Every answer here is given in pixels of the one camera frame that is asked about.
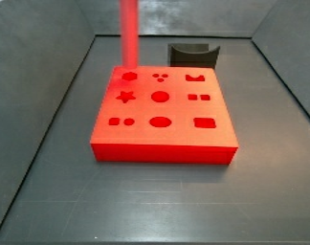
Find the dark gray object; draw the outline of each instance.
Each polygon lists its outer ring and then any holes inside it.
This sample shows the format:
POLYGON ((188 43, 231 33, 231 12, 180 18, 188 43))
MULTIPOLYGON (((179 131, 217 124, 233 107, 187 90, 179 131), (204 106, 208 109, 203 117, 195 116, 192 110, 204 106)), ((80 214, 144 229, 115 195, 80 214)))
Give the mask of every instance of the dark gray object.
POLYGON ((220 46, 208 50, 205 43, 171 43, 168 48, 169 66, 215 69, 220 46))

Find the gray floor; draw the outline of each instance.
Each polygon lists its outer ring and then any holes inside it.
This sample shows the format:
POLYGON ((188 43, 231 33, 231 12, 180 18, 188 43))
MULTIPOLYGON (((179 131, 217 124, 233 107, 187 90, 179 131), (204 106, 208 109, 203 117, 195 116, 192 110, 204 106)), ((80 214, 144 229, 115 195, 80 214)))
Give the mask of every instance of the gray floor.
POLYGON ((96 163, 88 145, 119 38, 97 37, 0 230, 0 241, 310 241, 310 120, 247 39, 140 39, 221 46, 216 74, 239 150, 224 166, 96 163))

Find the star-shaped hole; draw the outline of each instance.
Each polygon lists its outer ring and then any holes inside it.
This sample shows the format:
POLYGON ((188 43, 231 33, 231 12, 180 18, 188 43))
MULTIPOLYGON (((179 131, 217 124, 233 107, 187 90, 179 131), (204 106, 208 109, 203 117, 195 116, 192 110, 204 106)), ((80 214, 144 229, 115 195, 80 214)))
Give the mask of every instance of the star-shaped hole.
POLYGON ((123 103, 127 103, 128 100, 135 100, 136 97, 132 95, 133 92, 120 91, 120 95, 116 97, 117 100, 121 100, 123 103))

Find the shape sorter block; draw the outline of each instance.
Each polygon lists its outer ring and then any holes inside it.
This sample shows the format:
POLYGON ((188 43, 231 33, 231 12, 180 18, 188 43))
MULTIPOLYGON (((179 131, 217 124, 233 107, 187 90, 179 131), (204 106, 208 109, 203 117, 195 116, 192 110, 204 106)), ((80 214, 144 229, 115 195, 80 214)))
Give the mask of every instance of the shape sorter block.
POLYGON ((97 161, 228 164, 237 141, 213 70, 115 67, 91 147, 97 161))

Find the red pole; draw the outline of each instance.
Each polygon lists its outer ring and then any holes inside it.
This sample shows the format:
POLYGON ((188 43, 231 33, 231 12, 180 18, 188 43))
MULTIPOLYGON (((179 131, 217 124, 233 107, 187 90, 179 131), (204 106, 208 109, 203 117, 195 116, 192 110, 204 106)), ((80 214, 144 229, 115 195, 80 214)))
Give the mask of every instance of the red pole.
POLYGON ((120 0, 120 40, 123 67, 139 66, 139 0, 120 0))

